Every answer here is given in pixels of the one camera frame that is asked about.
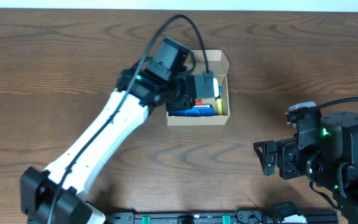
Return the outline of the cardboard box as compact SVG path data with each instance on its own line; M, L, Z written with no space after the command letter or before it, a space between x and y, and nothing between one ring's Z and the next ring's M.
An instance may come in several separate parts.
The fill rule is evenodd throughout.
M214 73L217 78L219 86L222 86L221 99L223 102L222 116L218 115L216 109L216 100L212 98L203 98L203 104L209 104L214 108L214 116L202 117L182 117L182 116L169 116L167 113L168 126L206 126L206 125L225 125L231 113L229 107L229 95L227 86L227 73L229 70L229 61L222 50L206 50L209 69Z

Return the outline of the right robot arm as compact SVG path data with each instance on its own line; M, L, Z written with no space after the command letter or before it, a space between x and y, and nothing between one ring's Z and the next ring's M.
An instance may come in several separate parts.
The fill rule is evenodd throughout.
M278 169L284 180L306 176L311 187L332 192L327 200L349 223L358 223L358 113L301 108L286 117L296 126L292 138L254 143L264 175Z

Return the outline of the yellow highlighter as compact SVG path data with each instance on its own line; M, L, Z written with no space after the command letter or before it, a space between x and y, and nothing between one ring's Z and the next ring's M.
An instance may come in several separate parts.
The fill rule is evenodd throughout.
M216 109L219 116L222 116L224 114L223 112L223 102L221 98L216 99Z

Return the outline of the blue whiteboard marker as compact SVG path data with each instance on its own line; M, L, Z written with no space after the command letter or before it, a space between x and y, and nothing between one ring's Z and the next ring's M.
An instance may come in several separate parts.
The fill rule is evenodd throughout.
M221 97L222 90L223 90L222 86L218 86L217 98Z

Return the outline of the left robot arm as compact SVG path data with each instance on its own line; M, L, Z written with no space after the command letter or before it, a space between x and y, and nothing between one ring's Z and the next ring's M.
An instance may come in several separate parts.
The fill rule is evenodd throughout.
M118 147L149 117L167 105L194 105L194 53L168 37L157 53L144 55L120 73L116 89L75 143L43 171L29 167L20 179L21 211L32 223L107 223L86 201L93 182Z

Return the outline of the blue plastic whiteboard eraser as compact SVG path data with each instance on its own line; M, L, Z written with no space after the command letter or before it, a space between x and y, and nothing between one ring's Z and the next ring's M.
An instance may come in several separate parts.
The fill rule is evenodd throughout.
M169 116L182 116L182 117L202 117L214 116L214 108L192 108L183 111L169 112Z

